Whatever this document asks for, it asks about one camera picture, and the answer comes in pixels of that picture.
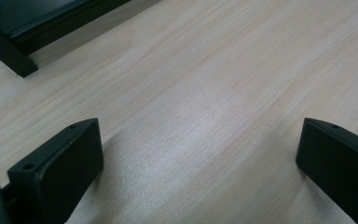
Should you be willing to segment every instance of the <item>light wood surface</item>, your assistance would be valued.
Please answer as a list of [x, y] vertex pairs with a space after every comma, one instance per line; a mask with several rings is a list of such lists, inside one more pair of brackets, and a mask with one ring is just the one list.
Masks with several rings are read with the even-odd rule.
[[358, 0], [155, 3], [39, 50], [26, 79], [0, 63], [0, 185], [98, 118], [105, 169], [68, 223], [353, 223], [295, 156], [305, 117], [358, 134]]

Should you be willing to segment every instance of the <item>table surface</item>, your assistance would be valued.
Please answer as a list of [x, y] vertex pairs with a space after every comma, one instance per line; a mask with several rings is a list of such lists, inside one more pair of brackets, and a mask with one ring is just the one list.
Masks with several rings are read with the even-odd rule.
[[295, 156], [304, 118], [358, 134], [358, 0], [135, 2], [25, 79], [0, 62], [0, 185], [98, 118], [105, 168], [68, 223], [353, 223]]

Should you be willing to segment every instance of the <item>wooden table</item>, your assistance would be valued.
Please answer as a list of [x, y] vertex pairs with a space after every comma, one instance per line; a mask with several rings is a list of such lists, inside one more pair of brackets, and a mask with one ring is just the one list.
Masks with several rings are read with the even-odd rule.
[[353, 223], [295, 156], [305, 117], [358, 134], [358, 0], [148, 4], [39, 50], [26, 79], [0, 62], [0, 185], [98, 118], [105, 169], [68, 223]]

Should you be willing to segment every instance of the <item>screw hole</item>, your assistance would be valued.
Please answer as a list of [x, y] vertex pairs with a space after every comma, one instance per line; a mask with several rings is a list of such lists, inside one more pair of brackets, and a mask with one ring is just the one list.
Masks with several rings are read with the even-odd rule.
[[34, 164], [32, 163], [28, 163], [22, 167], [24, 170], [31, 170], [32, 168], [34, 168]]

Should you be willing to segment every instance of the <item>wood grain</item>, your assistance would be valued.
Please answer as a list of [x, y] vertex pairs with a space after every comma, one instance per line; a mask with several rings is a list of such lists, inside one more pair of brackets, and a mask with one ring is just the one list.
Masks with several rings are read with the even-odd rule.
[[68, 223], [353, 223], [295, 156], [305, 117], [358, 134], [358, 0], [163, 0], [102, 33], [26, 79], [0, 63], [1, 186], [99, 118], [105, 169]]

